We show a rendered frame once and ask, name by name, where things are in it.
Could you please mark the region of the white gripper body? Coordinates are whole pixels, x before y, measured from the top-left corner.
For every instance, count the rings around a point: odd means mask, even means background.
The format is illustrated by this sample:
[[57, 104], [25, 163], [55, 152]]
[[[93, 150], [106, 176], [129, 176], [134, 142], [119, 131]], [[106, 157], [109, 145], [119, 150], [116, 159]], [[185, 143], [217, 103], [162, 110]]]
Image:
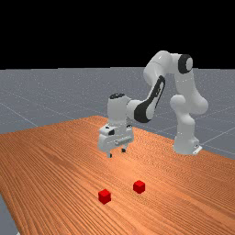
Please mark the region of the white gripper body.
[[134, 141], [134, 134], [131, 125], [110, 126], [105, 124], [99, 130], [98, 148], [100, 151], [110, 152], [119, 146], [125, 150], [132, 141]]

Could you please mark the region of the red cube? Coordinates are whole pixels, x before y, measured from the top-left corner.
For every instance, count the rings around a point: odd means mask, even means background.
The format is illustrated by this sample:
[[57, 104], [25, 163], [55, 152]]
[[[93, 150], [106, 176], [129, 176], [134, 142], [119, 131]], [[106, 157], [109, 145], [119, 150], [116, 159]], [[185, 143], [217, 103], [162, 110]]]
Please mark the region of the red cube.
[[98, 192], [98, 200], [104, 205], [111, 200], [111, 193], [106, 189]]
[[145, 183], [142, 182], [141, 180], [136, 181], [133, 184], [133, 190], [138, 194], [143, 193], [145, 191]]

